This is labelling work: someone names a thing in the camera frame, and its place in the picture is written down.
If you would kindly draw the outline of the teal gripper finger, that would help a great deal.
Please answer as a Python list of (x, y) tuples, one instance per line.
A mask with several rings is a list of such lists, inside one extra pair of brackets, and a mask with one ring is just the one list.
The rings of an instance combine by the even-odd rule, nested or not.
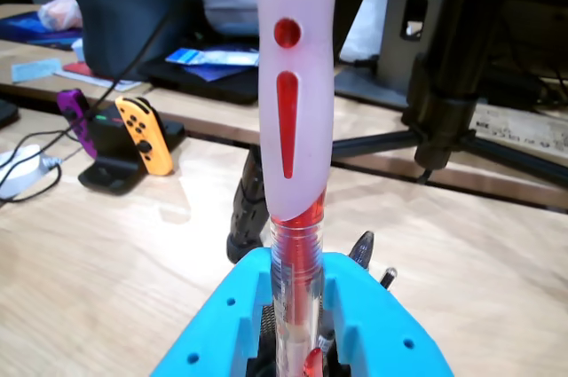
[(323, 255), (323, 310), (338, 361), (353, 376), (452, 376), (438, 345), (374, 277), (340, 253)]
[(271, 303), (271, 253), (256, 248), (227, 274), (152, 375), (244, 376), (258, 355), (263, 307)]

